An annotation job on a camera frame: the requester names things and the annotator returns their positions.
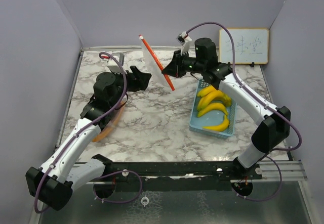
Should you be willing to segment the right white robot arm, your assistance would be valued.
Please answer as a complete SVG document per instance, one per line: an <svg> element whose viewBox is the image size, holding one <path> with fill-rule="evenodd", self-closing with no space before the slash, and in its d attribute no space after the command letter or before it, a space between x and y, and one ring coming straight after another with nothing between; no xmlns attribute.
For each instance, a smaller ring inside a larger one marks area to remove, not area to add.
<svg viewBox="0 0 324 224"><path fill-rule="evenodd" d="M177 39L182 48L174 52L162 73L175 78L186 73L200 74L204 82L239 104L257 125L252 142L233 161L233 175L244 179L251 173L253 165L289 136L291 112L287 107L279 108L258 95L234 73L230 64L218 62L216 45L211 39L199 38L194 42L195 57L188 54L190 37L179 36Z"/></svg>

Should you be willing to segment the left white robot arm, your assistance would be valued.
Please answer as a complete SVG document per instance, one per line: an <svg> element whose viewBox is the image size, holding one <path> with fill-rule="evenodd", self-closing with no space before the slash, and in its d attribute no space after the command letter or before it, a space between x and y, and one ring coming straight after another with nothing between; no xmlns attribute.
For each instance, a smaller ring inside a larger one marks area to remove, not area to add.
<svg viewBox="0 0 324 224"><path fill-rule="evenodd" d="M30 167L27 171L26 182L37 213L41 212L38 201L58 211L79 186L94 178L106 181L111 177L111 167L99 158L91 159L76 171L71 169L86 146L106 130L123 106L121 101L127 92L147 89L151 74L141 72L136 66L130 69L121 73L100 73L93 85L94 93L70 135L39 168Z"/></svg>

